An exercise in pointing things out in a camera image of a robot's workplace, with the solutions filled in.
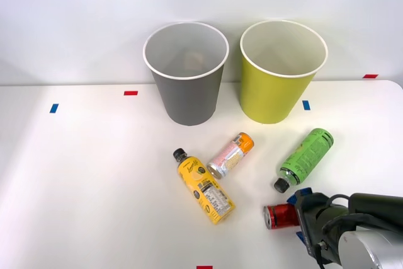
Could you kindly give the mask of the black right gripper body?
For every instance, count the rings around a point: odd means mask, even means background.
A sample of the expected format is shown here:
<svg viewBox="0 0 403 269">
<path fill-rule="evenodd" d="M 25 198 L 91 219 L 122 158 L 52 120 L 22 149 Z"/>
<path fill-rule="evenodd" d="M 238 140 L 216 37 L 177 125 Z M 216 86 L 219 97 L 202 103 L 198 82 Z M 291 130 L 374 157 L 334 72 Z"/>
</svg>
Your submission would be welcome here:
<svg viewBox="0 0 403 269">
<path fill-rule="evenodd" d="M 328 222 L 348 214 L 347 207 L 333 203 L 337 198 L 349 197 L 342 194 L 328 197 L 323 193 L 312 193 L 300 197 L 295 204 L 307 252 L 320 265 L 341 263 L 338 242 L 341 235 L 349 230 L 349 224 L 339 220 L 330 227 L 325 226 Z"/>
</svg>

